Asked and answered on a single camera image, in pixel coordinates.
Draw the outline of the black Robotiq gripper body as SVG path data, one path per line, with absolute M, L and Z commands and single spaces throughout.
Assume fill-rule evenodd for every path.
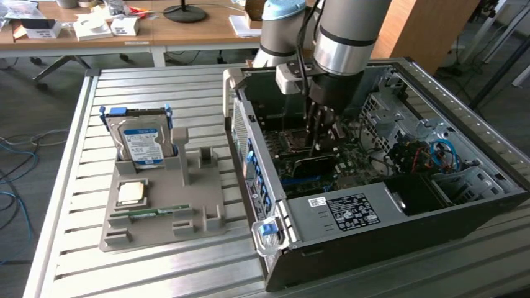
M 352 103 L 364 75 L 365 71 L 353 76 L 330 73 L 314 76 L 309 90 L 310 99 L 321 106 L 333 109 L 337 115 L 342 115 Z

